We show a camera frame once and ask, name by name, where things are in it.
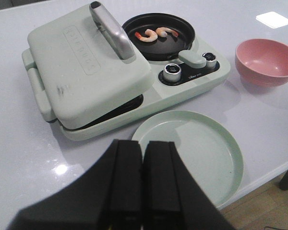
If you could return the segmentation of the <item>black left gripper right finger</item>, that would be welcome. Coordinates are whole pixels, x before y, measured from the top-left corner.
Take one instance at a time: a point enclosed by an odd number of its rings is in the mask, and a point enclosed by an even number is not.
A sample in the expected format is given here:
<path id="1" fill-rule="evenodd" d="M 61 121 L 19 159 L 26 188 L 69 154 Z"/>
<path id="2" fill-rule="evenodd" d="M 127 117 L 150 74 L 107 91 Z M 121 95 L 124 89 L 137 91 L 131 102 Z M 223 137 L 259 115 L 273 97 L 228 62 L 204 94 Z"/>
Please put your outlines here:
<path id="1" fill-rule="evenodd" d="M 143 170 L 145 230 L 233 229 L 191 176 L 174 142 L 149 142 Z"/>

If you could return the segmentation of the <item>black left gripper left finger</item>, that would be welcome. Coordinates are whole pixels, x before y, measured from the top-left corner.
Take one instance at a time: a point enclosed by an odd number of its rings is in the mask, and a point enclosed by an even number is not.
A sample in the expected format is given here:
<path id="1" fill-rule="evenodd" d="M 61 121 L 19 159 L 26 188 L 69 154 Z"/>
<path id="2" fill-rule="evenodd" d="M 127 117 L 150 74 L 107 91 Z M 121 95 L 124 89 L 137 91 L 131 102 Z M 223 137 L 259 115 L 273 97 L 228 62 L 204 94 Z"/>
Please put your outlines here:
<path id="1" fill-rule="evenodd" d="M 142 152 L 137 141 L 112 141 L 82 176 L 18 211 L 9 230 L 139 230 Z"/>

